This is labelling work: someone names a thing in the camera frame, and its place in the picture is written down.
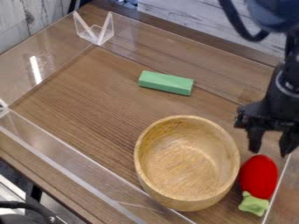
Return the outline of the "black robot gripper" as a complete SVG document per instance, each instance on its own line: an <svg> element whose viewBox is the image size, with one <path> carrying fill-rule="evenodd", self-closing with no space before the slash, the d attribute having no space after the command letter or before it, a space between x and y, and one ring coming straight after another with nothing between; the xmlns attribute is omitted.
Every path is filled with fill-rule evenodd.
<svg viewBox="0 0 299 224"><path fill-rule="evenodd" d="M259 153L266 130L283 131L279 140L285 158L299 146L299 88L283 75L273 78L261 101L238 108L235 127L247 130L249 149Z"/></svg>

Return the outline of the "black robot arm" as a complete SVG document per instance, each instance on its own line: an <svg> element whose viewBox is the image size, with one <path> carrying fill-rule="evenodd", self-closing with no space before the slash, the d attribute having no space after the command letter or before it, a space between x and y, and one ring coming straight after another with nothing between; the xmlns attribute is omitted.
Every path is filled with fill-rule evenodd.
<svg viewBox="0 0 299 224"><path fill-rule="evenodd" d="M253 20L265 32L285 37L285 57L259 101L238 108L235 127L247 131L258 153L263 135L279 131L281 157L299 146L299 0L247 0Z"/></svg>

